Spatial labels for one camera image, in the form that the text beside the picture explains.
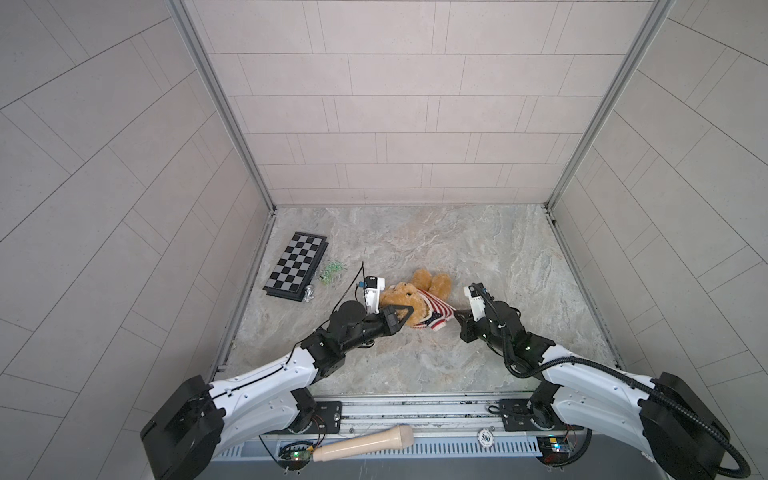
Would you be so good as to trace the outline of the knitted american flag sweater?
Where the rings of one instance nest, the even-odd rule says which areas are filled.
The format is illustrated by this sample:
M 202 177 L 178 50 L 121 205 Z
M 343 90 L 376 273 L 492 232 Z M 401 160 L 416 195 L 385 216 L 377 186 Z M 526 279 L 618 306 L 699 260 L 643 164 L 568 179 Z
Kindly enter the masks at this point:
M 444 328 L 450 320 L 455 319 L 456 310 L 444 300 L 421 289 L 418 292 L 426 303 L 427 314 L 422 320 L 414 323 L 412 328 L 438 331 Z

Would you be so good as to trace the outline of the tan plush teddy bear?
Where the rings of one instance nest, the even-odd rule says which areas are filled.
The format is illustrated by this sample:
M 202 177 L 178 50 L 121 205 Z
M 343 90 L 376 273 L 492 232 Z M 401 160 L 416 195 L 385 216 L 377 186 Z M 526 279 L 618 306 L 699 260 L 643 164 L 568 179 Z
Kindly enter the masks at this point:
M 446 303 L 452 292 L 452 279 L 446 273 L 432 275 L 426 269 L 414 272 L 410 282 L 401 282 L 385 289 L 380 296 L 380 307 L 390 305 L 409 305 L 414 308 L 414 313 L 406 325 L 412 325 L 422 320 L 427 314 L 425 301 L 419 296 L 418 290 L 424 290 L 444 300 Z

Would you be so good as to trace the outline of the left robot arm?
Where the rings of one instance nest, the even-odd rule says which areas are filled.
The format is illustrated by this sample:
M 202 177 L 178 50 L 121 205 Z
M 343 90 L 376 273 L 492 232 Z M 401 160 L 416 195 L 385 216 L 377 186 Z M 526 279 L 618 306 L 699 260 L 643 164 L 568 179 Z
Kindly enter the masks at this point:
M 348 351 L 397 334 L 413 312 L 389 305 L 369 313 L 362 303 L 346 301 L 271 363 L 215 382 L 200 375 L 185 380 L 140 432 L 153 476 L 194 479 L 233 445 L 305 429 L 316 407 L 309 386 L 338 370 Z

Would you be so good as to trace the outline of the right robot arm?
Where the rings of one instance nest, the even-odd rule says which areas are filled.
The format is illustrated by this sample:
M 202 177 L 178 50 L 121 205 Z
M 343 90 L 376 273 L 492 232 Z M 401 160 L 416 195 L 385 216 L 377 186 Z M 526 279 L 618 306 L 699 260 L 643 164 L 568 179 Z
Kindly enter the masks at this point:
M 483 341 L 517 379 L 535 378 L 533 423 L 579 426 L 630 445 L 673 479 L 750 476 L 724 424 L 680 377 L 631 374 L 526 330 L 518 309 L 477 297 L 458 310 L 461 339 Z

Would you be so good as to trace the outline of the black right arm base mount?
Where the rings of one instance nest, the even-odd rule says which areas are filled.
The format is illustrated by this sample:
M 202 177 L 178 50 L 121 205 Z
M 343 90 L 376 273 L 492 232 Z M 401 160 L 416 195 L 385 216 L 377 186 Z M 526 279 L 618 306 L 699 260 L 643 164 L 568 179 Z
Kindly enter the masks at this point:
M 505 432 L 565 431 L 564 423 L 555 413 L 553 402 L 560 385 L 542 381 L 527 398 L 501 399 L 487 411 L 501 419 Z

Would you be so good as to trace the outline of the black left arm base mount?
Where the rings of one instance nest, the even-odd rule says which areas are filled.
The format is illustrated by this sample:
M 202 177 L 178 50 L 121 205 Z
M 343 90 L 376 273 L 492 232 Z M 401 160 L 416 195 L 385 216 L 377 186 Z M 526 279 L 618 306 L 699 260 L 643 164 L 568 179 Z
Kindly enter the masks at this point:
M 338 434 L 342 418 L 341 401 L 317 401 L 307 388 L 291 391 L 287 406 L 296 408 L 290 423 L 284 429 L 270 431 L 270 434 Z

